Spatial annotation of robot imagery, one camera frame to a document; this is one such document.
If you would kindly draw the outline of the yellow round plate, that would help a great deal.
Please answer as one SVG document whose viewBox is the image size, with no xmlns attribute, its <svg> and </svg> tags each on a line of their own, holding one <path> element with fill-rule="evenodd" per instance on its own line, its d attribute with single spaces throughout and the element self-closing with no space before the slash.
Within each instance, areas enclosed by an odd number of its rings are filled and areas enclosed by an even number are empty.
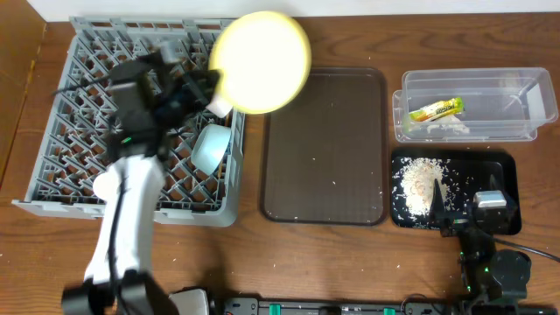
<svg viewBox="0 0 560 315">
<path fill-rule="evenodd" d="M 275 111 L 298 95 L 311 63 L 309 39 L 294 18 L 250 13 L 232 22 L 213 46 L 208 68 L 220 73 L 213 97 L 222 96 L 245 114 Z"/>
</svg>

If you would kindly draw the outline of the green snack wrapper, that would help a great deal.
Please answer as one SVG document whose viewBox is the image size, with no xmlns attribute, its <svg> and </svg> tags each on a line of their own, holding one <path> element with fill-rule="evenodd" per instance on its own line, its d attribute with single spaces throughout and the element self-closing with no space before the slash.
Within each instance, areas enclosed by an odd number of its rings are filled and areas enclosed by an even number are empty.
<svg viewBox="0 0 560 315">
<path fill-rule="evenodd" d="M 444 116 L 461 113 L 464 110 L 464 106 L 463 99 L 455 97 L 446 101 L 436 101 L 418 110 L 411 111 L 409 112 L 409 117 L 415 122 L 430 122 Z"/>
</svg>

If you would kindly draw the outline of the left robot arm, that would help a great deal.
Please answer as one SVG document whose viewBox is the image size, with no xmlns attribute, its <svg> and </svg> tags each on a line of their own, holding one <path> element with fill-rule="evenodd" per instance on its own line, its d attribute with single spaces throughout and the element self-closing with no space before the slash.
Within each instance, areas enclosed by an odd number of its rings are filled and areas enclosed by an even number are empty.
<svg viewBox="0 0 560 315">
<path fill-rule="evenodd" d="M 118 107 L 110 118 L 108 169 L 94 180 L 105 201 L 99 238 L 82 284 L 66 287 L 65 314 L 218 314 L 220 304 L 200 288 L 165 292 L 151 272 L 154 213 L 165 185 L 172 129 L 207 108 L 220 75 L 172 69 L 181 60 L 171 41 L 113 67 L 106 80 Z"/>
</svg>

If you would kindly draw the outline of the light blue bowl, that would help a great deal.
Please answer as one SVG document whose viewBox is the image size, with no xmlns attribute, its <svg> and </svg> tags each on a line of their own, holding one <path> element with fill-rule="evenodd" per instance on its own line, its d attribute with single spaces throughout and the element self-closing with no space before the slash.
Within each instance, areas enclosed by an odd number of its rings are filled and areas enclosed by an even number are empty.
<svg viewBox="0 0 560 315">
<path fill-rule="evenodd" d="M 192 164 L 206 175 L 212 175 L 228 150 L 230 138 L 229 127 L 208 124 L 200 132 L 192 149 Z"/>
</svg>

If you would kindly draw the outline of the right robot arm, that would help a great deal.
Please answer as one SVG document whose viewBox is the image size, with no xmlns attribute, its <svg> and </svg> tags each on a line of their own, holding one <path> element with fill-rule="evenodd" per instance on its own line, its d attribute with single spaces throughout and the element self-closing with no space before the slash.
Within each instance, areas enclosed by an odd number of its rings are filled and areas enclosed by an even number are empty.
<svg viewBox="0 0 560 315">
<path fill-rule="evenodd" d="M 497 249 L 496 234 L 508 231 L 516 204 L 495 177 L 490 189 L 474 194 L 472 203 L 460 211 L 445 209 L 438 180 L 434 181 L 430 223 L 443 237 L 457 237 L 458 263 L 468 295 L 462 297 L 450 314 L 520 314 L 519 301 L 527 297 L 531 260 L 520 251 Z"/>
</svg>

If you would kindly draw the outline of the white cup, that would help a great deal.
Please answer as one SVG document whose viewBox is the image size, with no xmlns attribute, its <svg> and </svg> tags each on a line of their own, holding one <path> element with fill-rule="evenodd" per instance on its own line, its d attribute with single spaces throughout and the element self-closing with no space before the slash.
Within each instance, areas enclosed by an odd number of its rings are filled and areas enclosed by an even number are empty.
<svg viewBox="0 0 560 315">
<path fill-rule="evenodd" d="M 113 173 L 100 173 L 94 180 L 94 194 L 101 200 L 109 201 L 116 195 L 117 180 Z"/>
</svg>

